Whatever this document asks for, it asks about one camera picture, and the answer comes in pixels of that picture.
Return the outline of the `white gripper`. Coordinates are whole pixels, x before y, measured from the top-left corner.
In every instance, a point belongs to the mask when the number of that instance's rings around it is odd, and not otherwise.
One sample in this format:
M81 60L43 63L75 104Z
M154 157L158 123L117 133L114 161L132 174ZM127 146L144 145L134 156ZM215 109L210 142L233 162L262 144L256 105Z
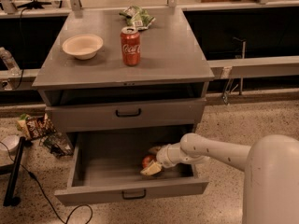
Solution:
M179 163L182 163L182 151L180 143L166 146L156 146L149 149L149 153L156 155L156 160L145 163L140 174L150 176L156 175L162 171L163 168L171 168Z

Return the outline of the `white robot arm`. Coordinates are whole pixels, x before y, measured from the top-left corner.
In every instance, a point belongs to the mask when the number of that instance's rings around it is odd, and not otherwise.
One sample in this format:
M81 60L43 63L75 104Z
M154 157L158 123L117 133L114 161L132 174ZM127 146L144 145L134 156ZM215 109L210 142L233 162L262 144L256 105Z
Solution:
M273 134L251 146L187 133L179 142L149 150L155 155L141 171L155 175L179 163L210 157L244 173L242 224L299 224L299 141Z

